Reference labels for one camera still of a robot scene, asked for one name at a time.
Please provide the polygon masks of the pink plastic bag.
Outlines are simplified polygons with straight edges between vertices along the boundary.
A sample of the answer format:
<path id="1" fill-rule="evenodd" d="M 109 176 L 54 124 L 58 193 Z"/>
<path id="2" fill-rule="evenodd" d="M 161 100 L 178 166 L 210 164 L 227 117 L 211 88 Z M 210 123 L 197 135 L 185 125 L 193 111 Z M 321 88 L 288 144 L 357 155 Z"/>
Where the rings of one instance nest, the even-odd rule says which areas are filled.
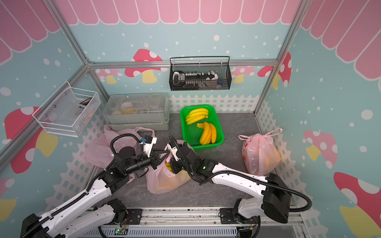
<path id="1" fill-rule="evenodd" d="M 149 192 L 153 194 L 161 194 L 173 191 L 186 184 L 191 178 L 187 171 L 181 170 L 177 174 L 171 173 L 165 163 L 169 163 L 171 155 L 168 156 L 157 169 L 148 168 L 146 173 L 146 185 Z"/>
<path id="2" fill-rule="evenodd" d="M 277 128 L 264 135 L 257 133 L 252 136 L 239 136 L 244 142 L 242 157 L 250 174 L 265 176 L 280 164 L 281 157 L 274 145 L 273 137 L 281 133 L 282 129 Z"/>

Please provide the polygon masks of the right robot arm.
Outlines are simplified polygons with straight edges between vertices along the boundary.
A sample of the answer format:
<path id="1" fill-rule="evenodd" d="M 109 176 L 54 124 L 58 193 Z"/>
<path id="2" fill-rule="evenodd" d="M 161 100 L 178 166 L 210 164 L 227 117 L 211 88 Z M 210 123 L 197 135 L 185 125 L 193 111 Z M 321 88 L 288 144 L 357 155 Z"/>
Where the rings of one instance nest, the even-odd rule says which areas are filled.
<path id="1" fill-rule="evenodd" d="M 308 196 L 288 188 L 277 174 L 255 176 L 214 160 L 202 159 L 186 142 L 170 142 L 168 146 L 173 155 L 170 160 L 173 173 L 186 171 L 200 185 L 209 182 L 221 184 L 251 195 L 250 199 L 238 199 L 233 208 L 233 216 L 240 223 L 254 216 L 265 215 L 286 224 L 289 213 L 304 212 L 312 207 Z"/>

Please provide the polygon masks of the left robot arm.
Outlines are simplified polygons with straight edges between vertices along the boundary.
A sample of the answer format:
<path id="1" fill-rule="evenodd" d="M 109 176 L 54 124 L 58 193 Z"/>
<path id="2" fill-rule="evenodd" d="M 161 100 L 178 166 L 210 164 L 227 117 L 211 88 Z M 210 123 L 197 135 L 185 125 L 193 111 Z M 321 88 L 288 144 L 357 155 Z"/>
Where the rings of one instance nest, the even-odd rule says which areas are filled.
<path id="1" fill-rule="evenodd" d="M 85 225 L 86 229 L 100 228 L 110 222 L 126 224 L 131 215 L 118 199 L 107 202 L 101 208 L 88 214 L 86 218 L 79 219 L 79 216 L 127 184 L 131 175 L 138 171 L 148 172 L 161 165 L 170 155 L 170 151 L 153 149 L 156 141 L 157 138 L 154 136 L 138 138 L 131 133 L 113 138 L 110 142 L 112 162 L 93 177 L 89 185 L 73 198 L 43 215 L 31 214 L 25 218 L 20 236 L 22 238 L 69 238 L 74 236 L 75 225 L 83 222 L 89 222 Z"/>

